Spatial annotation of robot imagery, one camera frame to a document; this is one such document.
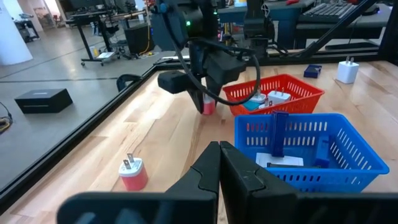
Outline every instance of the red wall charger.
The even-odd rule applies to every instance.
[[[203,115],[212,115],[214,111],[216,110],[216,101],[206,95],[203,94]]]
[[[147,171],[141,158],[134,158],[131,153],[127,154],[128,160],[123,160],[119,167],[119,176],[122,178],[128,191],[143,189],[148,182]]]

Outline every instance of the gray floor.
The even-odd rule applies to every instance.
[[[85,34],[89,45],[102,47],[102,37]],[[118,33],[123,39],[123,32]],[[53,29],[40,33],[41,40],[28,43],[34,59],[0,67],[0,101],[14,118],[14,124],[0,135],[0,191],[12,179],[37,161],[56,143],[76,129],[117,94],[116,78],[125,73],[142,75],[154,62],[174,52],[162,52],[139,60],[113,60],[80,65],[87,58],[77,29]],[[66,88],[73,100],[58,114],[23,114],[14,98],[30,90]],[[5,116],[0,107],[0,116]]]

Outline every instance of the red object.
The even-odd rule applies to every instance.
[[[291,5],[291,4],[296,4],[296,3],[298,3],[298,2],[300,2],[300,0],[287,0],[287,1],[286,1],[286,6],[289,6],[289,5]]]
[[[208,95],[203,96],[203,115],[212,115],[216,110],[216,101]]]
[[[128,191],[142,190],[148,183],[148,175],[142,159],[136,159],[136,161],[131,164],[131,167],[132,169],[123,169],[122,172],[119,170],[119,175]]]
[[[243,100],[254,88],[255,80],[226,86],[223,88],[229,101]],[[309,85],[298,78],[288,74],[276,75],[261,79],[261,93],[268,95],[272,90],[289,93],[292,97],[285,103],[268,106],[254,111],[247,110],[243,105],[230,106],[233,115],[243,114],[270,114],[274,110],[286,111],[289,113],[312,113],[319,98],[325,93],[323,90]]]

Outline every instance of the keyboard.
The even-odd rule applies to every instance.
[[[356,6],[350,3],[322,3],[304,12],[298,17],[299,22],[337,23]]]

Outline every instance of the black box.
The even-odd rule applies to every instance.
[[[148,24],[146,22],[130,29],[126,29],[124,34],[126,35],[127,44],[131,54],[139,54],[146,50],[148,46]],[[155,44],[152,39],[152,28],[150,28],[149,48],[147,51],[151,51],[154,48]]]
[[[58,113],[73,103],[67,89],[32,90],[15,102],[23,113]]]

